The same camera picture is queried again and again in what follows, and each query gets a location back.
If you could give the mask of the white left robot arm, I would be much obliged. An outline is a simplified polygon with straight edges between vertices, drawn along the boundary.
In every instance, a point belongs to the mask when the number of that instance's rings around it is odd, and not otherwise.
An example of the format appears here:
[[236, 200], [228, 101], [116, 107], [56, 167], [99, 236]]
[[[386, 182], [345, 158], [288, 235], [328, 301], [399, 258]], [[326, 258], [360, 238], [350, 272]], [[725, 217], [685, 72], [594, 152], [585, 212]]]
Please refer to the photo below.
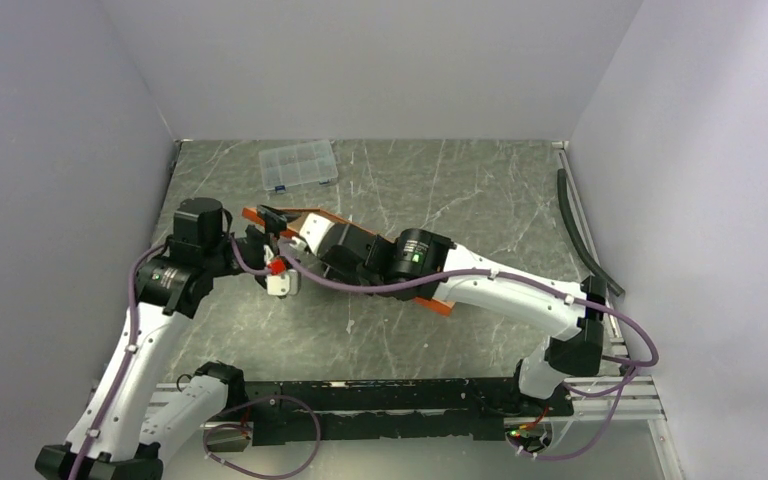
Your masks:
[[155, 414], [148, 409], [163, 364], [215, 280], [250, 274], [267, 284], [281, 274], [277, 240], [295, 218], [259, 206], [237, 238], [220, 201], [184, 200], [172, 233], [130, 268], [123, 331], [94, 394], [66, 439], [41, 448], [35, 470], [45, 479], [159, 479], [204, 422], [238, 417], [249, 400], [244, 373], [216, 361]]

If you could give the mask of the wooden picture frame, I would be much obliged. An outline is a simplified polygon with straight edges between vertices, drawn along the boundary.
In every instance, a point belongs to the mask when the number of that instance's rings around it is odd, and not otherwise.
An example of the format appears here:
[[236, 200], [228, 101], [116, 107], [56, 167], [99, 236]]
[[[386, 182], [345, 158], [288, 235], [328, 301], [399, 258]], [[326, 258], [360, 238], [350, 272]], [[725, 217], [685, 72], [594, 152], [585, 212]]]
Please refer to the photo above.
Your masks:
[[[355, 227], [360, 228], [362, 231], [366, 233], [375, 234], [375, 231], [373, 230], [369, 230], [367, 228], [361, 227], [360, 225], [352, 222], [347, 218], [341, 217], [340, 215], [337, 215], [335, 213], [332, 213], [322, 208], [286, 207], [286, 208], [283, 208], [283, 211], [287, 212], [288, 216], [291, 216], [292, 214], [296, 214], [299, 216], [299, 218], [295, 220], [287, 220], [287, 227], [281, 232], [282, 237], [292, 238], [294, 236], [299, 236], [299, 237], [306, 238], [306, 236], [302, 233], [302, 226], [306, 218], [311, 214], [319, 215], [320, 217], [325, 218], [335, 224], [349, 224], [349, 225], [353, 225]], [[262, 219], [260, 215], [257, 213], [257, 208], [255, 206], [244, 207], [242, 209], [242, 216], [246, 220], [249, 220], [250, 222], [256, 225], [259, 225], [259, 226], [266, 225], [265, 220]], [[433, 311], [443, 316], [450, 316], [455, 306], [454, 302], [441, 301], [441, 300], [414, 299], [414, 302], [423, 306], [424, 308], [427, 308], [430, 311]]]

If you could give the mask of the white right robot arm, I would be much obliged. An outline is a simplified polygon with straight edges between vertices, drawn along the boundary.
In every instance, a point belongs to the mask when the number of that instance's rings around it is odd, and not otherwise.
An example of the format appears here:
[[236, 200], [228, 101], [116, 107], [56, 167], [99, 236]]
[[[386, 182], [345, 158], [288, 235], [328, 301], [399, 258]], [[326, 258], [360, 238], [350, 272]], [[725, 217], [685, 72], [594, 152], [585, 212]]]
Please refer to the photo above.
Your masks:
[[402, 301], [465, 303], [542, 329], [546, 338], [518, 367], [510, 401], [537, 413], [569, 377], [598, 372], [602, 355], [601, 300], [585, 283], [551, 280], [483, 257], [448, 237], [406, 229], [389, 240], [349, 223], [314, 216], [300, 230], [326, 279], [357, 292]]

